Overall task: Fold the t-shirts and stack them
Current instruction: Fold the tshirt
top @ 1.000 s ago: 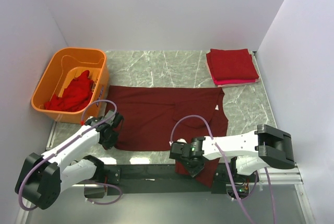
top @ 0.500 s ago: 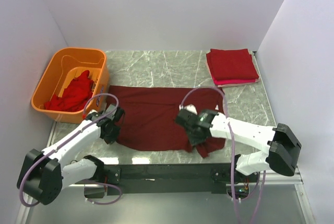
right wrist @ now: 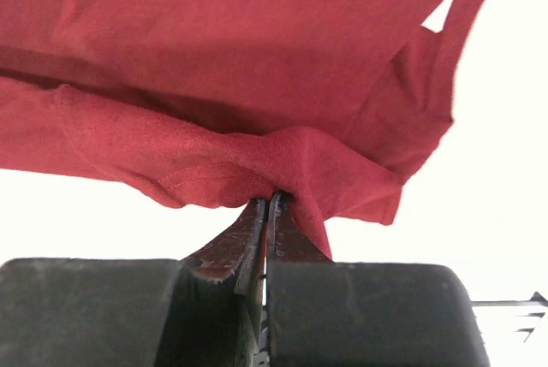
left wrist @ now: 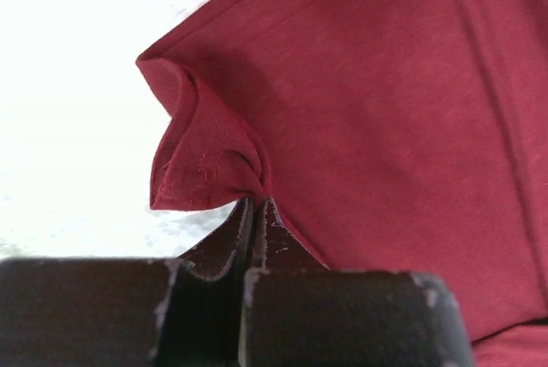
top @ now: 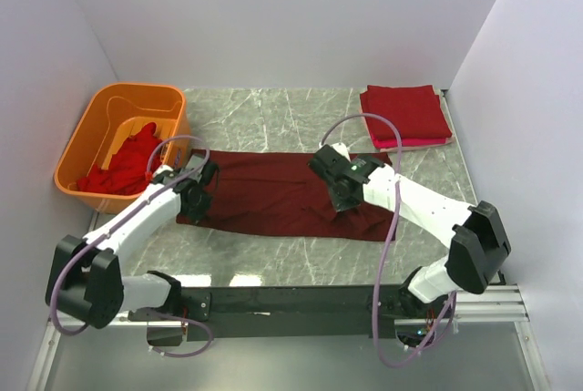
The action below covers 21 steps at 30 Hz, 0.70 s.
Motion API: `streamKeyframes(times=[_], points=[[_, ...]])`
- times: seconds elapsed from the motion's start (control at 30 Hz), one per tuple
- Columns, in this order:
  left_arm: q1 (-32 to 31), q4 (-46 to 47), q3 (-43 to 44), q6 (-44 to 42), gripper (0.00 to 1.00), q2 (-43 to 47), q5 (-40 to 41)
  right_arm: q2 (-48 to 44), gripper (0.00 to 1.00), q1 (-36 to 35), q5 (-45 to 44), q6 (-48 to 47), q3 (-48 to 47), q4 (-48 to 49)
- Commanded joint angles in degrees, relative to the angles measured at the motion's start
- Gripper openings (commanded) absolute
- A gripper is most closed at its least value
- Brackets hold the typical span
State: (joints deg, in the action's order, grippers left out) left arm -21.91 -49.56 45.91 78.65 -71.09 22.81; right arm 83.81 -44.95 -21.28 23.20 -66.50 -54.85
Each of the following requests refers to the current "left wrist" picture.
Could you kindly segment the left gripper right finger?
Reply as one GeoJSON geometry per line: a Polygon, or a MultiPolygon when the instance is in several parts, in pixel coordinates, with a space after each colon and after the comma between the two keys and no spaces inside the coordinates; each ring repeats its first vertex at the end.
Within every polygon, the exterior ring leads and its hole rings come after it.
{"type": "Polygon", "coordinates": [[[459,306],[422,272],[335,271],[283,225],[267,199],[244,277],[243,366],[472,366],[459,306]]]}

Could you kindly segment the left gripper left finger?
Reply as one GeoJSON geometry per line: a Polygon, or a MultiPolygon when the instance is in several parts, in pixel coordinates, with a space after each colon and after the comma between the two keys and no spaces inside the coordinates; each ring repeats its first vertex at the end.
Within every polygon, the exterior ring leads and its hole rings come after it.
{"type": "Polygon", "coordinates": [[[174,258],[1,262],[4,366],[234,366],[253,202],[174,258]]]}

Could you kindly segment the dark red t shirt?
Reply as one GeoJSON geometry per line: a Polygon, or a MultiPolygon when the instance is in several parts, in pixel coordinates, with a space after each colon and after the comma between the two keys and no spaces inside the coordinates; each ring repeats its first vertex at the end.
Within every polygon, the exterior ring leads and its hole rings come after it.
{"type": "Polygon", "coordinates": [[[547,0],[211,0],[136,64],[154,210],[273,198],[333,269],[444,278],[479,365],[546,365],[547,0]]]}

